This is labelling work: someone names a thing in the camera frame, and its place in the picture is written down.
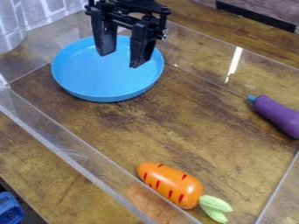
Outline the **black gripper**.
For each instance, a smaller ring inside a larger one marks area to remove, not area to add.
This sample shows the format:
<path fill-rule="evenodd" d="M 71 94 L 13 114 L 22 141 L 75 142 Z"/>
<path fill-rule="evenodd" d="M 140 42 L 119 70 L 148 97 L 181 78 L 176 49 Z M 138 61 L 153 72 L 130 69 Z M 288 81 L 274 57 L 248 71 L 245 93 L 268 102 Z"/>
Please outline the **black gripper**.
<path fill-rule="evenodd" d="M 129 66 L 140 67 L 152 57 L 156 40 L 166 37 L 166 16 L 170 9 L 154 0 L 87 0 L 85 14 L 90 26 L 95 50 L 109 55 L 117 46 L 117 27 L 132 31 L 129 42 Z"/>

